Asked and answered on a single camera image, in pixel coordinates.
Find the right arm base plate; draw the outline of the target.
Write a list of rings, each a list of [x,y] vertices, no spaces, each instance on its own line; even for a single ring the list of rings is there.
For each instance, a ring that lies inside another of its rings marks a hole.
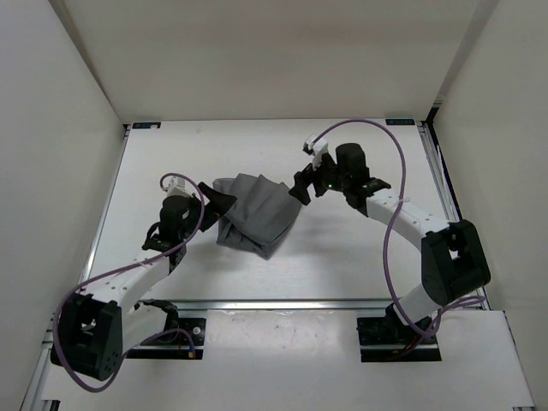
[[[442,360],[437,338],[423,337],[402,323],[393,305],[385,309],[384,316],[359,317],[356,330],[362,363]]]

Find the grey pleated skirt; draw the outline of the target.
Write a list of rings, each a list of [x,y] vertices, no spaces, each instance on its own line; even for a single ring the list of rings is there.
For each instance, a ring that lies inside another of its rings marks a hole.
[[[217,244],[270,259],[294,225],[301,202],[289,195],[285,183],[263,175],[218,178],[213,188],[236,197],[218,221]]]

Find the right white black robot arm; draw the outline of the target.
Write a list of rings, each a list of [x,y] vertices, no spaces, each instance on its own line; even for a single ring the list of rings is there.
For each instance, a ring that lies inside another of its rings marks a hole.
[[[342,144],[334,155],[325,140],[307,142],[303,150],[312,162],[295,174],[291,196],[308,205],[310,188],[316,197],[339,192],[351,208],[385,224],[420,252],[420,283],[393,303],[384,322],[389,339],[408,340],[423,318],[491,281],[473,223],[466,219],[452,223],[400,198],[389,183],[371,176],[358,144]]]

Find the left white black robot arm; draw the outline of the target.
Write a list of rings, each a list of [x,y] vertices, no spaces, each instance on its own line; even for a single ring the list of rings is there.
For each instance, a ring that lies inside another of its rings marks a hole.
[[[51,362],[79,381],[87,376],[109,384],[125,355],[148,343],[194,340],[181,328],[175,304],[147,299],[146,293],[182,262],[188,242],[208,230],[236,203],[203,182],[191,194],[178,176],[164,188],[159,220],[146,232],[134,262],[111,274],[86,280],[70,292],[54,314]]]

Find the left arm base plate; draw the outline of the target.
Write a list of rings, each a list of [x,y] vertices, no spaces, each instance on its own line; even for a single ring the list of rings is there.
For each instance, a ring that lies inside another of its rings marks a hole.
[[[180,311],[177,324],[171,322],[165,329],[175,327],[185,332],[172,332],[144,345],[132,348],[128,359],[135,360],[202,360],[206,340],[206,311]]]

